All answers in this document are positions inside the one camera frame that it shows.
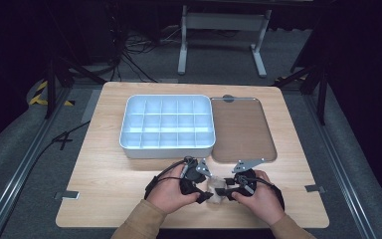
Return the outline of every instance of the clear plastic lid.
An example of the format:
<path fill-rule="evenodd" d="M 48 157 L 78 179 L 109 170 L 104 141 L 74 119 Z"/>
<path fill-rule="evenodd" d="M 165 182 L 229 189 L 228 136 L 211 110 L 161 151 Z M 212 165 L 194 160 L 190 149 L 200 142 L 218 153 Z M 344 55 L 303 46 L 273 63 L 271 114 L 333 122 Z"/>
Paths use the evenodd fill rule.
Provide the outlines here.
<path fill-rule="evenodd" d="M 213 159 L 218 162 L 264 159 L 273 161 L 278 154 L 262 103 L 255 98 L 224 96 L 211 98 L 216 143 Z"/>

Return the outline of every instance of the aluminum rail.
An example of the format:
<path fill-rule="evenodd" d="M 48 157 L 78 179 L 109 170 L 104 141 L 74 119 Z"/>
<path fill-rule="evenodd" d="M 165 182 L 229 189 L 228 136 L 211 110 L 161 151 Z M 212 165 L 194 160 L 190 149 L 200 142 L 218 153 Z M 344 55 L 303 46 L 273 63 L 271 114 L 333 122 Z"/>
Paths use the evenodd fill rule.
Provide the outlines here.
<path fill-rule="evenodd" d="M 31 143 L 22 161 L 20 162 L 20 165 L 18 166 L 16 172 L 9 180 L 0 198 L 0 235 L 5 229 L 7 220 L 11 216 L 11 213 L 14 207 L 16 206 L 17 199 L 21 194 L 23 186 L 28 179 L 29 171 L 32 170 L 32 168 L 34 167 L 36 157 L 40 153 L 39 150 L 41 149 L 42 142 L 45 136 L 47 135 L 54 119 L 56 118 L 58 111 L 64 105 L 64 102 L 68 98 L 70 91 L 71 89 L 69 88 L 60 89 L 60 93 L 58 95 L 57 100 L 57 106 L 54 112 L 48 119 L 45 119 L 42 122 L 35 138 L 33 139 L 33 142 Z"/>
<path fill-rule="evenodd" d="M 309 109 L 312 119 L 315 121 L 316 128 L 318 129 L 319 134 L 325 143 L 327 152 L 330 155 L 331 168 L 334 172 L 337 182 L 339 183 L 340 189 L 342 190 L 343 196 L 345 197 L 346 203 L 348 204 L 349 210 L 352 213 L 355 224 L 358 227 L 362 238 L 377 238 L 364 212 L 364 209 L 362 208 L 361 202 L 358 199 L 358 195 L 352 186 L 348 174 L 345 171 L 342 160 L 340 159 L 339 154 L 337 153 L 333 142 L 330 139 L 327 129 L 318 121 L 314 99 L 310 95 L 304 95 L 302 97 Z"/>

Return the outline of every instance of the metal leg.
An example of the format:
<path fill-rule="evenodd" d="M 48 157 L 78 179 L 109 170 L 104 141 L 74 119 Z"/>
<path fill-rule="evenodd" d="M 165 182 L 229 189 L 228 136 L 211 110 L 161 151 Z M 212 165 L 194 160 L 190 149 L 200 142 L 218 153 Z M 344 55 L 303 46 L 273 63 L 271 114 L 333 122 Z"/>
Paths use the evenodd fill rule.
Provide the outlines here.
<path fill-rule="evenodd" d="M 181 23 L 182 43 L 179 52 L 178 74 L 185 75 L 187 65 L 187 6 L 182 7 L 182 23 Z"/>
<path fill-rule="evenodd" d="M 261 78 L 265 78 L 267 76 L 265 65 L 263 64 L 262 56 L 260 55 L 260 49 L 262 48 L 263 39 L 266 35 L 266 30 L 269 25 L 270 17 L 272 14 L 272 10 L 266 11 L 265 19 L 263 20 L 262 26 L 260 27 L 260 35 L 259 41 L 256 44 L 251 45 L 251 50 L 253 52 L 254 61 L 256 62 L 257 71 L 259 72 L 259 76 Z"/>

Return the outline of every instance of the hand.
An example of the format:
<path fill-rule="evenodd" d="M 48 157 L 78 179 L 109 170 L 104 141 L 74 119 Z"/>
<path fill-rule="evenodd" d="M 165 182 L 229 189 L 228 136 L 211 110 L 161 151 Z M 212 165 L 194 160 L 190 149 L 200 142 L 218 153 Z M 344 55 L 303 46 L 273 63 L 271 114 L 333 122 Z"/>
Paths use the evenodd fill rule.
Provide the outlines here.
<path fill-rule="evenodd" d="M 179 187 L 179 179 L 168 178 L 179 178 L 184 165 L 185 164 L 180 164 L 163 174 L 159 179 L 160 181 L 151 190 L 146 199 L 148 202 L 160 208 L 167 214 L 170 214 L 185 205 L 195 202 L 200 196 L 200 193 L 198 192 L 183 195 Z"/>
<path fill-rule="evenodd" d="M 268 175 L 260 170 L 254 170 L 256 177 L 262 178 L 270 182 Z M 253 213 L 272 226 L 285 216 L 285 212 L 281 207 L 275 193 L 265 184 L 257 182 L 257 189 L 254 195 L 247 197 L 239 192 L 233 192 L 232 197 L 238 202 L 244 204 Z"/>

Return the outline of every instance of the sleeve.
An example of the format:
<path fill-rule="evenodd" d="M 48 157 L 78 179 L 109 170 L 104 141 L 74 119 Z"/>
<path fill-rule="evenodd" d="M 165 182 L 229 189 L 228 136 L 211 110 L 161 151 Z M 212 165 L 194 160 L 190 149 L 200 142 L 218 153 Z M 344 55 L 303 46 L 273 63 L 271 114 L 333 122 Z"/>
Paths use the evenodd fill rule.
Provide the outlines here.
<path fill-rule="evenodd" d="M 312 239 L 315 238 L 307 231 L 300 228 L 288 215 L 271 226 L 277 239 Z"/>
<path fill-rule="evenodd" d="M 112 235 L 112 239 L 153 239 L 159 233 L 166 213 L 142 199 Z"/>

